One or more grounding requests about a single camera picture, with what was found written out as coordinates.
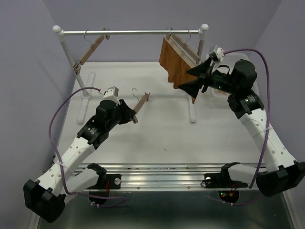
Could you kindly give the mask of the wooden clip hanger with beige underwear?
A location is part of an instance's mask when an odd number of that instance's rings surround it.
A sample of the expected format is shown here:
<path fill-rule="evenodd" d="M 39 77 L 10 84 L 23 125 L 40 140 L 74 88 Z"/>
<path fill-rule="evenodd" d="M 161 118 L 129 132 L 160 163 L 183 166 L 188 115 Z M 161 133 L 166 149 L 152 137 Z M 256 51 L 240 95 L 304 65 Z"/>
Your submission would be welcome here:
<path fill-rule="evenodd" d="M 136 88 L 132 88 L 132 95 L 133 95 L 134 97 L 137 98 L 138 103 L 136 104 L 136 106 L 135 106 L 134 109 L 133 109 L 133 110 L 135 111 L 135 115 L 134 115 L 134 117 L 132 118 L 132 122 L 133 122 L 134 124 L 136 124 L 136 123 L 138 123 L 138 119 L 137 119 L 136 115 L 138 114 L 138 112 L 140 111 L 140 109 L 143 107 L 143 105 L 144 105 L 146 102 L 149 102 L 150 93 L 145 92 L 144 95 L 141 97 L 141 99 L 139 99 L 139 98 L 134 94 L 134 92 L 133 92 L 134 90 L 137 91 Z"/>

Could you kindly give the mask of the beige underwear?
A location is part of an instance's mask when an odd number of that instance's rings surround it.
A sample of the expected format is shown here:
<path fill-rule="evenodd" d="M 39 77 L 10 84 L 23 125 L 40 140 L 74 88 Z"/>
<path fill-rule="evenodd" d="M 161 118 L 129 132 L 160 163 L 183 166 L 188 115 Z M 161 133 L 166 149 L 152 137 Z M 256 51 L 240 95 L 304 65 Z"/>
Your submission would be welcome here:
<path fill-rule="evenodd" d="M 230 94 L 217 90 L 217 89 L 212 89 L 212 94 L 216 97 L 222 97 L 222 96 L 229 96 Z"/>

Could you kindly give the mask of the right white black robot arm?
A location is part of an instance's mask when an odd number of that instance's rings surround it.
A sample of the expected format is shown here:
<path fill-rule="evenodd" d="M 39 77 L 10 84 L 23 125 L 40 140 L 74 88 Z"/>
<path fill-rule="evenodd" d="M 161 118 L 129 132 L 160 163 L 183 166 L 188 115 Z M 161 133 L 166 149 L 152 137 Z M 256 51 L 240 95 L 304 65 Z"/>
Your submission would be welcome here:
<path fill-rule="evenodd" d="M 305 164 L 298 162 L 284 147 L 275 130 L 267 121 L 267 112 L 259 96 L 252 90 L 257 78 L 255 66 L 247 60 L 238 60 L 232 69 L 222 73 L 214 69 L 215 63 L 208 58 L 202 64 L 187 70 L 195 80 L 179 85 L 192 98 L 208 87 L 228 93 L 228 104 L 236 118 L 244 125 L 259 150 L 264 151 L 264 169 L 239 162 L 222 167 L 212 177 L 208 187 L 230 186 L 234 182 L 254 184 L 260 192 L 271 197 L 295 188 L 305 177 Z"/>

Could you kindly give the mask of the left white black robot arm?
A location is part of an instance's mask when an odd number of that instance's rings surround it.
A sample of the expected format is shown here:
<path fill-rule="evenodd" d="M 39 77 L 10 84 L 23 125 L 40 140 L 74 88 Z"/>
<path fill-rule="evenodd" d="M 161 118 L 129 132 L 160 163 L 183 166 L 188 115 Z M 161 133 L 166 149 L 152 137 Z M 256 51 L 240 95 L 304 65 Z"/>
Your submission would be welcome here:
<path fill-rule="evenodd" d="M 53 166 L 35 181 L 28 180 L 23 186 L 25 206 L 48 223 L 54 222 L 75 195 L 86 195 L 91 187 L 109 190 L 111 180 L 107 171 L 92 163 L 74 176 L 78 166 L 108 138 L 116 126 L 132 121 L 137 111 L 123 99 L 117 103 L 102 100 L 96 113 L 77 133 L 72 144 Z"/>

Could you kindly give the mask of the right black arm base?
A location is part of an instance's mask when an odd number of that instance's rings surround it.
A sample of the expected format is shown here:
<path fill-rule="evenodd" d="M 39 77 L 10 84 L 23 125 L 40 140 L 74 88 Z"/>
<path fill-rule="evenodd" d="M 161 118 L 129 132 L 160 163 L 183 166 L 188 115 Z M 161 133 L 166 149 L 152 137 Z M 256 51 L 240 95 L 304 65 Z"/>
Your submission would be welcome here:
<path fill-rule="evenodd" d="M 232 181 L 230 178 L 223 178 L 220 173 L 204 174 L 201 182 L 204 188 L 217 189 L 221 201 L 236 205 L 239 200 L 239 188 L 247 188 L 246 183 L 240 181 Z"/>

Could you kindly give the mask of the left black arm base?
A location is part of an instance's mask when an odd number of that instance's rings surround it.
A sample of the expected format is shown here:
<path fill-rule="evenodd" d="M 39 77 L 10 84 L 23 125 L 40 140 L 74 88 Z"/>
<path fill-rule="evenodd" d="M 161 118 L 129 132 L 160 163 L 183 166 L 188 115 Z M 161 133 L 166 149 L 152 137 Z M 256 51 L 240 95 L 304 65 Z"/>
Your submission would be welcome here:
<path fill-rule="evenodd" d="M 116 207 L 126 201 L 124 197 L 111 197 L 112 190 L 119 190 L 121 188 L 122 176 L 121 174 L 107 174 L 104 178 L 98 178 L 95 185 L 86 187 L 85 192 L 90 204 L 97 208 Z"/>

